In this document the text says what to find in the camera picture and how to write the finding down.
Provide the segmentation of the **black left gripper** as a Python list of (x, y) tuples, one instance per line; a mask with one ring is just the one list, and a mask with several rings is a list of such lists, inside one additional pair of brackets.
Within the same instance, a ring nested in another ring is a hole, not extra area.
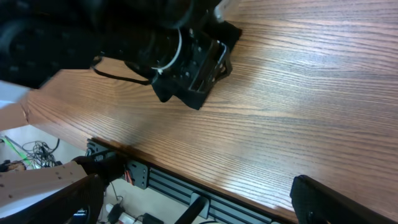
[(154, 67), (152, 87), (161, 102), (176, 96), (188, 107), (199, 110), (211, 89), (232, 71), (228, 46), (205, 32), (186, 35), (180, 30), (172, 35), (151, 34), (150, 42), (165, 41), (161, 46), (176, 44), (166, 50), (172, 58), (163, 67)]

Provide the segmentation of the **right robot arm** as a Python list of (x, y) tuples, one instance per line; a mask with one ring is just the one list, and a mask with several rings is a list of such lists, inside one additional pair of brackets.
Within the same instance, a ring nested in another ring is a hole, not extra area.
[[(117, 154), (77, 157), (69, 163), (1, 174), (2, 223), (96, 223), (106, 187), (122, 177), (187, 206), (179, 223), (197, 217), (217, 223), (282, 223), (230, 195), (150, 163)], [(389, 219), (306, 176), (290, 198), (299, 223), (389, 223)]]

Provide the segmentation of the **black t-shirt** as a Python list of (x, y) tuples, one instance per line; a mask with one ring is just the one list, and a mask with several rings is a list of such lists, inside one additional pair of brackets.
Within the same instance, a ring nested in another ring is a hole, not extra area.
[(203, 29), (212, 39), (218, 40), (228, 46), (230, 52), (233, 51), (234, 46), (243, 33), (242, 29), (226, 21), (208, 22)]

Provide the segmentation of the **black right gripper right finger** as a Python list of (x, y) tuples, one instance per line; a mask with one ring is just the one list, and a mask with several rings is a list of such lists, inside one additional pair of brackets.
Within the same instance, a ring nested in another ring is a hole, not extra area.
[(299, 223), (395, 224), (306, 175), (294, 178), (290, 198)]

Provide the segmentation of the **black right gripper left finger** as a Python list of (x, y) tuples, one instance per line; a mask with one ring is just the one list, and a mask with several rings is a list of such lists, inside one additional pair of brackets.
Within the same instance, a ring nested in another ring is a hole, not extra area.
[(66, 223), (81, 209), (87, 211), (84, 222), (95, 224), (103, 205), (103, 194), (103, 180), (99, 175), (91, 174), (13, 215), (1, 218), (1, 224)]

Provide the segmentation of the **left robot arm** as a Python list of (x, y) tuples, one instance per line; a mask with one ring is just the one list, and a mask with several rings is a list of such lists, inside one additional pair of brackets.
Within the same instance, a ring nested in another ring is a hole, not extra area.
[(195, 110), (231, 71), (242, 31), (221, 20), (220, 1), (2, 0), (1, 106), (61, 70), (123, 61), (158, 99)]

